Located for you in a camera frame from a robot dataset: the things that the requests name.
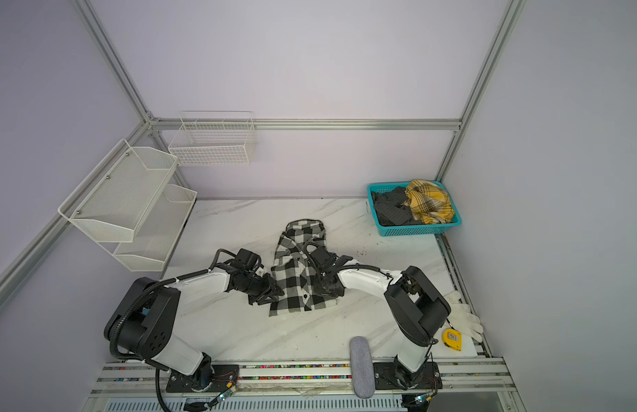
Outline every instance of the turquoise plastic basket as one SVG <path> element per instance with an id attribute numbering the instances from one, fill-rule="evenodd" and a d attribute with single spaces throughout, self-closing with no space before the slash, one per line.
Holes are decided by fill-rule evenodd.
<path id="1" fill-rule="evenodd" d="M 444 186 L 440 182 L 433 182 L 441 188 Z M 438 224 L 438 225 L 410 225 L 410 226 L 381 226 L 378 221 L 378 215 L 376 214 L 376 210 L 373 209 L 373 199 L 371 198 L 371 192 L 374 193 L 387 193 L 391 192 L 398 186 L 406 187 L 410 182 L 396 182 L 396 183 L 373 183 L 367 187 L 367 195 L 368 195 L 368 205 L 371 209 L 371 213 L 373 214 L 373 220 L 376 222 L 376 226 L 378 227 L 378 233 L 380 236 L 401 236 L 401 235 L 439 235 L 440 233 L 444 233 L 446 229 L 449 229 L 453 226 L 460 225 L 460 215 L 458 214 L 458 209 L 456 209 L 454 204 L 454 199 L 451 200 L 451 205 L 454 207 L 454 220 L 450 224 Z"/>

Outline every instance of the yellow plaid cloth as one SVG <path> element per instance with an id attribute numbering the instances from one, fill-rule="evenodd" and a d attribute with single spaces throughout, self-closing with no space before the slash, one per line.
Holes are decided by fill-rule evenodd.
<path id="1" fill-rule="evenodd" d="M 413 180 L 405 188 L 407 201 L 412 217 L 426 225 L 450 224 L 454 219 L 454 208 L 446 191 L 435 183 L 425 180 Z"/>

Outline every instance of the white marble table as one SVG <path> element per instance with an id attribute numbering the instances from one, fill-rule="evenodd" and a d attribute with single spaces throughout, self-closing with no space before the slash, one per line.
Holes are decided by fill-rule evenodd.
<path id="1" fill-rule="evenodd" d="M 303 218 L 323 221 L 331 252 L 391 270 L 417 266 L 442 294 L 454 290 L 434 236 L 381 237 L 360 198 L 198 201 L 165 278 L 207 268 L 219 248 L 253 251 L 269 269 L 282 230 Z M 347 289 L 327 309 L 277 317 L 268 310 L 248 305 L 244 293 L 220 293 L 179 307 L 174 333 L 216 361 L 348 359 L 349 340 L 358 335 L 368 339 L 374 358 L 394 357 L 402 337 L 387 302 L 357 290 Z M 432 352 L 435 358 L 477 356 L 467 336 L 461 352 L 442 342 Z"/>

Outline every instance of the work glove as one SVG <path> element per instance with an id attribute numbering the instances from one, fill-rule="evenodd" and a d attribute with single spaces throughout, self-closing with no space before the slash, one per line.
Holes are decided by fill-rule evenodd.
<path id="1" fill-rule="evenodd" d="M 471 336 L 477 342 L 483 342 L 483 326 L 481 319 L 472 313 L 471 307 L 467 303 L 461 303 L 461 295 L 458 291 L 447 293 L 444 298 L 451 307 L 449 314 L 449 322 L 451 326 L 463 335 Z"/>

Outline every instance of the yellow tape measure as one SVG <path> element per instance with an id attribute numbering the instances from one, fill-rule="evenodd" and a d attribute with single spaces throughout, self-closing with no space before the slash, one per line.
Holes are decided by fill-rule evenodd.
<path id="1" fill-rule="evenodd" d="M 452 329 L 446 329 L 444 331 L 444 333 L 442 334 L 442 341 L 444 342 L 446 347 L 450 347 L 451 349 L 460 352 L 463 348 L 463 335 L 457 330 L 453 329 L 454 326 L 451 325 L 451 322 L 449 322 L 449 326 L 451 326 Z"/>

